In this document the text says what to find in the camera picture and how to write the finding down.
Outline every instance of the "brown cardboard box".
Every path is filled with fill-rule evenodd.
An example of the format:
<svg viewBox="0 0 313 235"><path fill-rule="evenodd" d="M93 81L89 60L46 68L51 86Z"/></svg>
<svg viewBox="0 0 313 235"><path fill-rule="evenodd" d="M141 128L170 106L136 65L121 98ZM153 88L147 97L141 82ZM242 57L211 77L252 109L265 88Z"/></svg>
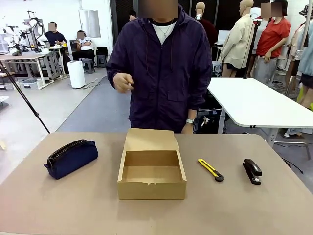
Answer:
<svg viewBox="0 0 313 235"><path fill-rule="evenodd" d="M120 200L185 199L187 180L174 133L130 129L117 182Z"/></svg>

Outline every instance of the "box lid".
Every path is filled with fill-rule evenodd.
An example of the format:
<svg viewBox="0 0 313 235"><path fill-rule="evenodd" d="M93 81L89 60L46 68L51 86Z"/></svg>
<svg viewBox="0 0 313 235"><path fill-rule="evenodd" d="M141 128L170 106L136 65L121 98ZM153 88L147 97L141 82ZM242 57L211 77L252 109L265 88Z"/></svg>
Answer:
<svg viewBox="0 0 313 235"><path fill-rule="evenodd" d="M179 147L173 131L135 129L128 130L124 151L175 150Z"/></svg>

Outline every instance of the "hand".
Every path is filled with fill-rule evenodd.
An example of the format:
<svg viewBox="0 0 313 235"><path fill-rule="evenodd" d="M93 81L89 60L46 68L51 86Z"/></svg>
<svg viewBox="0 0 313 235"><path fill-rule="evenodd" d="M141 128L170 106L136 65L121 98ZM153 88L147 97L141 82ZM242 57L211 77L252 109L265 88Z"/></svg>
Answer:
<svg viewBox="0 0 313 235"><path fill-rule="evenodd" d="M134 84L132 76L126 73L117 73L113 78L115 89L120 93L127 93L134 88L131 86Z"/></svg>
<svg viewBox="0 0 313 235"><path fill-rule="evenodd" d="M268 63L270 61L271 56L272 56L272 52L268 51L264 56L264 63Z"/></svg>
<svg viewBox="0 0 313 235"><path fill-rule="evenodd" d="M182 134L193 134L194 133L194 125L190 123L186 123L184 128L181 131Z"/></svg>

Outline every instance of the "black stapler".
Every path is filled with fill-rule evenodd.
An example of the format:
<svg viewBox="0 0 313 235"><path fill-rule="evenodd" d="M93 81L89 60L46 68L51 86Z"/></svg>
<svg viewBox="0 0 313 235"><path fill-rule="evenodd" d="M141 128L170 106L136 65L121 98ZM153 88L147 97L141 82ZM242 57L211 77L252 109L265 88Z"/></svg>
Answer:
<svg viewBox="0 0 313 235"><path fill-rule="evenodd" d="M243 165L251 183L254 185L260 185L261 181L259 176L262 176L262 171L259 166L251 159L245 159Z"/></svg>

